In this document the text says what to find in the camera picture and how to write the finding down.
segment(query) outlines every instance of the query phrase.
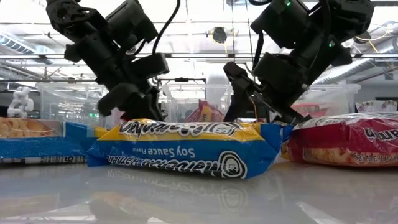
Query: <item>cable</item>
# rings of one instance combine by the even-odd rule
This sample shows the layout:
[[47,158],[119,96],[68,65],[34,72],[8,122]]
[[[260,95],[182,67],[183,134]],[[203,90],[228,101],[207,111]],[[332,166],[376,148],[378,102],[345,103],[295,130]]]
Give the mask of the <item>cable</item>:
[[256,118],[256,121],[259,122],[259,118],[258,118],[258,116],[257,116],[257,107],[256,107],[256,104],[254,103],[254,100],[251,98],[251,95],[250,95],[248,92],[246,92],[246,95],[249,97],[249,99],[251,100],[251,103],[253,104],[253,107],[254,107],[254,117]]
[[329,47],[329,36],[331,30],[331,18],[330,18],[330,8],[328,0],[320,0],[319,3],[321,4],[322,10],[322,18],[323,18],[323,38],[321,45],[319,46],[318,52],[313,59],[310,68],[307,70],[308,74],[311,75],[314,65],[318,63],[319,60],[322,59],[320,56],[325,52],[325,50]]
[[354,44],[353,44],[353,47],[354,47],[360,54],[362,53],[362,51],[360,51],[360,50],[358,49],[358,47],[355,46]]
[[252,71],[254,70],[254,68],[257,66],[257,64],[260,61],[261,50],[262,50],[263,45],[264,45],[264,36],[261,31],[259,33],[259,40],[257,41],[257,48],[256,48],[256,54],[254,56]]
[[232,54],[234,55],[234,62],[235,62],[236,55],[235,55],[234,4],[231,5],[231,13],[232,13]]
[[373,45],[373,43],[371,42],[371,41],[369,41],[369,44],[372,46],[372,48],[373,48],[373,50],[376,52],[376,53],[380,53],[378,50],[377,50],[377,48]]
[[141,52],[141,50],[144,48],[145,43],[146,43],[145,40],[143,40],[142,43],[141,43],[141,45],[140,45],[140,46],[138,47],[138,49],[134,52],[133,55],[139,54],[139,52]]
[[162,37],[163,33],[166,31],[167,27],[170,25],[170,23],[172,23],[174,17],[177,15],[178,10],[180,10],[180,6],[181,6],[181,0],[177,0],[177,5],[175,6],[174,12],[173,14],[170,16],[170,18],[168,19],[168,21],[164,24],[162,30],[160,30],[159,35],[157,36],[155,43],[154,43],[154,48],[152,49],[152,54],[156,53],[156,48],[159,44],[160,38]]
[[272,2],[272,0],[266,0],[266,1],[249,0],[249,3],[252,4],[253,6],[265,6],[270,2]]
[[250,72],[250,74],[252,74],[252,71],[249,69],[249,66],[248,66],[248,64],[247,64],[247,63],[245,63],[245,64],[244,64],[244,66],[246,67],[246,70],[247,70],[248,72]]
[[256,118],[256,121],[259,122],[259,118],[258,118],[258,116],[257,116],[256,104],[254,103],[254,101],[253,101],[253,99],[252,99],[251,97],[249,97],[249,98],[250,98],[250,100],[251,100],[251,102],[252,102],[252,104],[253,104],[253,107],[254,107],[254,117]]
[[385,31],[384,35],[382,35],[380,37],[376,37],[375,39],[364,39],[364,38],[360,38],[360,37],[355,37],[355,38],[357,38],[358,40],[364,40],[364,41],[375,41],[375,40],[379,40],[381,38],[387,37],[387,34],[389,34],[390,32],[386,28],[384,28],[382,25],[379,25],[379,27]]
[[246,4],[246,14],[248,15],[248,30],[249,30],[249,40],[250,40],[250,53],[251,53],[251,62],[254,64],[254,59],[253,59],[253,44],[251,40],[251,31],[250,31],[250,20],[249,20],[249,8],[248,8],[248,0],[245,0]]

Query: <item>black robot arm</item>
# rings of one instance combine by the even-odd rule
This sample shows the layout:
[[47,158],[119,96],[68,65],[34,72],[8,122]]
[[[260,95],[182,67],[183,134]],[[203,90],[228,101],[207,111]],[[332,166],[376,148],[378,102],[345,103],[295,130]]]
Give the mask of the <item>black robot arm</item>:
[[300,0],[273,0],[251,28],[259,35],[258,45],[262,45],[264,31],[279,47],[292,51],[288,55],[266,52],[259,59],[261,48],[257,48],[252,74],[261,84],[248,79],[246,71],[233,62],[227,63],[224,70],[238,100],[224,120],[235,120],[251,95],[261,98],[283,122],[297,124],[309,119],[290,106],[329,65],[352,62],[349,49],[341,43],[367,31],[373,10],[370,0],[320,0],[311,10]]
[[83,60],[96,75],[96,82],[109,90],[98,102],[103,116],[118,107],[125,112],[123,119],[162,120],[159,90],[147,80],[168,73],[169,68],[163,54],[135,57],[136,44],[158,36],[138,1],[124,1],[107,18],[74,0],[47,0],[46,11],[52,27],[74,42],[67,45],[65,58]]
[[[269,4],[251,24],[259,35],[252,74],[260,83],[248,78],[246,71],[234,62],[225,65],[235,100],[224,120],[234,121],[254,95],[270,111],[278,113],[279,120],[302,122],[308,118],[290,106],[329,65],[352,62],[349,49],[341,43],[366,32],[374,7],[370,0],[320,0],[311,10],[301,0],[249,2],[256,6]],[[53,28],[74,42],[67,46],[65,58],[73,62],[84,60],[97,76],[96,81],[109,90],[98,102],[99,112],[107,116],[118,107],[125,111],[124,119],[162,120],[157,104],[159,90],[147,80],[168,73],[169,68],[164,55],[155,50],[150,56],[135,58],[145,42],[156,37],[156,43],[159,41],[138,0],[125,0],[107,18],[74,0],[47,0],[47,3]],[[179,6],[177,0],[169,21]],[[265,53],[260,58],[263,32],[279,47],[292,49],[291,53]],[[140,41],[143,43],[132,54],[131,49]]]

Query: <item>reflective table surface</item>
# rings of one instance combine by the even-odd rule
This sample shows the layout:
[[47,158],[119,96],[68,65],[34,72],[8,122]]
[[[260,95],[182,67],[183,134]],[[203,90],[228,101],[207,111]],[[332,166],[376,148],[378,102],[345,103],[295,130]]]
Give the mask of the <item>reflective table surface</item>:
[[249,180],[86,165],[0,168],[0,223],[398,223],[398,170],[280,162]]

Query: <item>plastic storage bin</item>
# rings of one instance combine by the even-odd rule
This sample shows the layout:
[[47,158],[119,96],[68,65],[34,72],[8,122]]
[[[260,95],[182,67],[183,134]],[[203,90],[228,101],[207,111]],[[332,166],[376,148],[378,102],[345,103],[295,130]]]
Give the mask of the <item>plastic storage bin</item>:
[[355,112],[354,95],[361,86],[312,85],[292,106],[301,115],[320,116],[341,115]]
[[96,105],[108,91],[104,86],[89,84],[41,83],[42,119],[70,121],[92,126],[105,126]]
[[211,106],[226,114],[231,103],[232,88],[230,85],[207,84],[166,84],[162,91],[166,94],[167,122],[182,123],[194,112],[199,100],[206,100]]

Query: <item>yellow and blue noodle package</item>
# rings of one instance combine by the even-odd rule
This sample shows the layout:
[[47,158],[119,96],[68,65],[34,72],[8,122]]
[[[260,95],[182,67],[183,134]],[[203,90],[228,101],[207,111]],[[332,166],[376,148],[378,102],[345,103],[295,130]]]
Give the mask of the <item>yellow and blue noodle package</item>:
[[148,167],[247,179],[264,173],[292,130],[279,124],[124,122],[88,150],[88,165]]
[[78,123],[0,118],[0,164],[84,163],[87,149],[106,132]]

